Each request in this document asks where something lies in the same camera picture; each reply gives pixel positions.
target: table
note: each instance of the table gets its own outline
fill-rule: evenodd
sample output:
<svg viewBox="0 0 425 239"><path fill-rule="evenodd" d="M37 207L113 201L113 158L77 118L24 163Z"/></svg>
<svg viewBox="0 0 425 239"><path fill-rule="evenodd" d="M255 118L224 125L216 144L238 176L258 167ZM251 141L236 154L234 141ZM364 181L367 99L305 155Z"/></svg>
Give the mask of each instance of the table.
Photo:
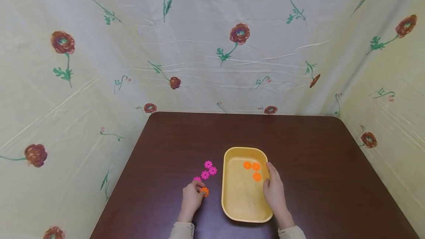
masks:
<svg viewBox="0 0 425 239"><path fill-rule="evenodd" d="M211 160L210 195L194 217L195 239L274 239L277 226L234 222L221 209L223 156L266 153L307 239L419 238L342 121L333 117L154 113L91 239L168 239L182 188Z"/></svg>

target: wrist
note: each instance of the wrist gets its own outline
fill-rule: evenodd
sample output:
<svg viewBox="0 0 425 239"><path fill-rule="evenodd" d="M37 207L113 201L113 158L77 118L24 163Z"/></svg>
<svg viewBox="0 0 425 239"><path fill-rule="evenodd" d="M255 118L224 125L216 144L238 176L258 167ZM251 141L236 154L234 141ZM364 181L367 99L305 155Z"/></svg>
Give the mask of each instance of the wrist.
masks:
<svg viewBox="0 0 425 239"><path fill-rule="evenodd" d="M276 222L280 230L295 226L294 219L287 208L277 211L274 216L276 218Z"/></svg>
<svg viewBox="0 0 425 239"><path fill-rule="evenodd" d="M194 213L181 210L177 217L177 222L192 222Z"/></svg>

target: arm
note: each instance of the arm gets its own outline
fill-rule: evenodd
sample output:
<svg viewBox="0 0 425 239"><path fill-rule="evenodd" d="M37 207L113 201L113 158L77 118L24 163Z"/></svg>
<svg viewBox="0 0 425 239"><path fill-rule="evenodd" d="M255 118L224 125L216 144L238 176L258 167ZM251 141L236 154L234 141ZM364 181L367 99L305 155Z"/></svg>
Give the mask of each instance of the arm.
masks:
<svg viewBox="0 0 425 239"><path fill-rule="evenodd" d="M193 180L183 189L182 207L169 239L193 239L195 226L192 219L204 198L205 193L201 192L203 187L204 183Z"/></svg>
<svg viewBox="0 0 425 239"><path fill-rule="evenodd" d="M280 239L305 239L303 231L295 225L291 213L286 207L285 191L277 169L271 163L267 163L270 179L266 179L263 192L266 202L273 211L277 225L279 225Z"/></svg>

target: tray rim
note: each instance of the tray rim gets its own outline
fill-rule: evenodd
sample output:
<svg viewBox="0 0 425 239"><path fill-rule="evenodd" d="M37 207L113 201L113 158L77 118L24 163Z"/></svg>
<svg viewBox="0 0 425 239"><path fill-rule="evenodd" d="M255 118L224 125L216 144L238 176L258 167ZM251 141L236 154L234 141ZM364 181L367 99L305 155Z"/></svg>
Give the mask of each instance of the tray rim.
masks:
<svg viewBox="0 0 425 239"><path fill-rule="evenodd" d="M231 147L230 149L228 149L224 153L224 158L223 158L223 180L221 182L221 208L223 209L224 214L226 214L226 216L229 217L229 219L232 219L232 220L237 221L237 222L250 222L250 223L265 223L265 222L268 222L273 217L273 211L270 214L270 216L268 216L266 219L259 220L259 221L250 221L250 220L237 219L235 217L232 217L232 216L230 216L227 213L226 209L224 208L224 175L225 175L225 170L226 170L226 156L227 156L227 153L230 150L232 150L232 149L253 149L253 150L257 150L260 153L262 153L262 155L266 158L266 163L269 161L268 158L267 158L267 155L262 150L257 149L257 148L251 148L251 147Z"/></svg>

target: child's left hand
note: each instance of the child's left hand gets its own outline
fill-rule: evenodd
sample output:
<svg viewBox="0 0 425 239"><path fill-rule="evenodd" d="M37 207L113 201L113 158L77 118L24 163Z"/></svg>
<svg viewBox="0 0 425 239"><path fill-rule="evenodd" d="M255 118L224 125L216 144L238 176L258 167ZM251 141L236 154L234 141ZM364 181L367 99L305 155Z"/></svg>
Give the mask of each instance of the child's left hand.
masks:
<svg viewBox="0 0 425 239"><path fill-rule="evenodd" d="M183 189L182 208L177 222L192 222L193 215L201 206L205 192L200 192L205 184L201 181L193 180Z"/></svg>

